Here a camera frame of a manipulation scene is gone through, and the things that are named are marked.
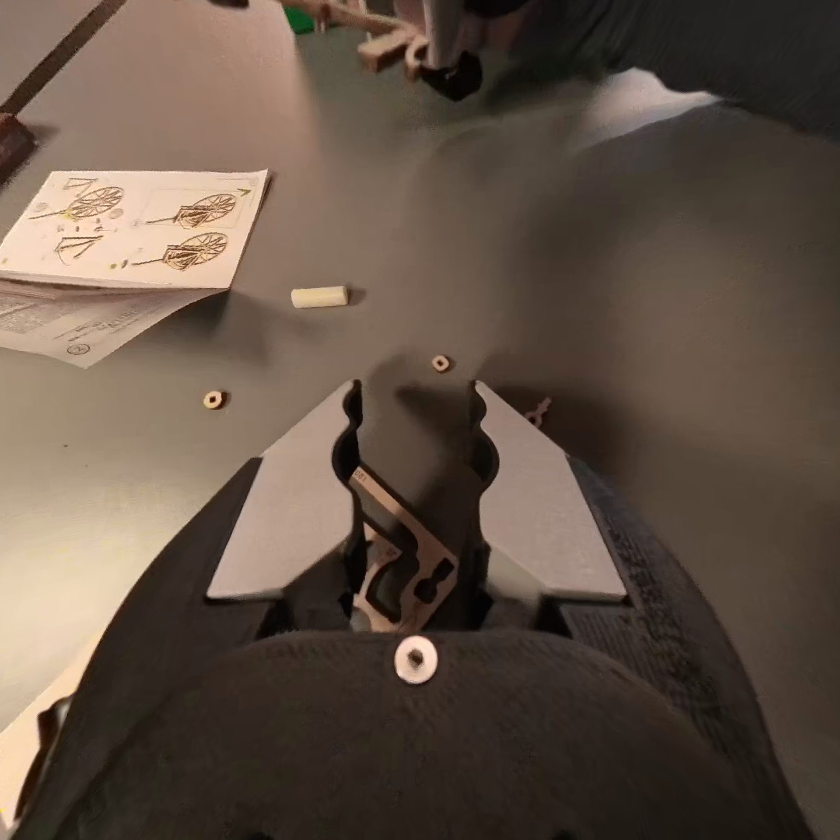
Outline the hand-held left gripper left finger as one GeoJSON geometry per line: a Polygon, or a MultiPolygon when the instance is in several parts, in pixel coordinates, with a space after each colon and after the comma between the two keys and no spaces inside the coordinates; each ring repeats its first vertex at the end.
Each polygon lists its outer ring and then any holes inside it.
{"type": "Polygon", "coordinates": [[[362,388],[342,383],[259,457],[255,477],[206,590],[215,602],[266,601],[364,542],[350,488],[360,465],[362,388]]]}

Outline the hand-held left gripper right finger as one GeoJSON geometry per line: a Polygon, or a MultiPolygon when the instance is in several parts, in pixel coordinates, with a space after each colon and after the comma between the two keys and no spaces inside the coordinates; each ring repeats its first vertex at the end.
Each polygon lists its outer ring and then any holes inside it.
{"type": "Polygon", "coordinates": [[[480,380],[470,385],[469,430],[488,595],[519,604],[621,602],[625,584],[562,447],[480,380]]]}

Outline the wooden bicycle model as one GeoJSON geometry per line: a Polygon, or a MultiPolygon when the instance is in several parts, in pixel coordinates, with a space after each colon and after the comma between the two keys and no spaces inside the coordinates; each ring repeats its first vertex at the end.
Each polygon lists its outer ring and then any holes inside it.
{"type": "Polygon", "coordinates": [[[313,33],[326,34],[333,28],[363,33],[364,40],[356,51],[362,67],[368,71],[378,74],[401,64],[408,80],[420,78],[421,58],[427,46],[424,24],[395,13],[374,12],[366,2],[280,1],[279,4],[284,12],[286,7],[295,7],[310,15],[316,25],[313,33]]]}

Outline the brown wooden parts sheet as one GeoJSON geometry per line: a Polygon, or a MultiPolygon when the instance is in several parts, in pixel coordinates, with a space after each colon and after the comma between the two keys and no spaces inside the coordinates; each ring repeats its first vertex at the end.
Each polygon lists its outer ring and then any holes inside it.
{"type": "Polygon", "coordinates": [[[454,590],[459,559],[364,466],[353,472],[350,487],[361,500],[382,508],[413,540],[403,548],[373,518],[362,515],[366,568],[360,589],[353,596],[351,625],[363,633],[417,633],[428,625],[454,590]],[[375,582],[388,567],[408,557],[415,560],[416,571],[399,591],[395,609],[377,605],[375,582]]]}

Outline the person's right forearm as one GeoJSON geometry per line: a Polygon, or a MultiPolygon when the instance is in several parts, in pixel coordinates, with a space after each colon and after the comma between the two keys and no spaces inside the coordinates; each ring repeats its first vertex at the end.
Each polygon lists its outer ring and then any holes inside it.
{"type": "Polygon", "coordinates": [[[511,51],[573,67],[653,74],[759,116],[838,141],[838,1],[469,2],[513,14],[511,51]]]}

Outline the brown model kit box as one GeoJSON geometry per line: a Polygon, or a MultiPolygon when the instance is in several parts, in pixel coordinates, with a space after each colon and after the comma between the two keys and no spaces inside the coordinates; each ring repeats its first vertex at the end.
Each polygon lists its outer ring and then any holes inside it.
{"type": "Polygon", "coordinates": [[[38,144],[29,128],[17,116],[1,112],[1,186],[37,151],[38,144]]]}

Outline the white wax cylinder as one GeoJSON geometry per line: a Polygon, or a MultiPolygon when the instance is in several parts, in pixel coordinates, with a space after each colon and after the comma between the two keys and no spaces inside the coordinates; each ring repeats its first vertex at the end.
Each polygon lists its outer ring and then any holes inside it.
{"type": "Polygon", "coordinates": [[[295,288],[290,292],[295,309],[344,308],[350,304],[350,290],[346,286],[295,288]]]}

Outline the white instruction booklet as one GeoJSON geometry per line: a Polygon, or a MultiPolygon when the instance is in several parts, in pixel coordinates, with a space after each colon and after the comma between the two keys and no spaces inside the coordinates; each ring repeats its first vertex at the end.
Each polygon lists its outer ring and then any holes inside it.
{"type": "Polygon", "coordinates": [[[268,171],[53,171],[2,237],[1,347],[88,369],[228,292],[268,171]]]}

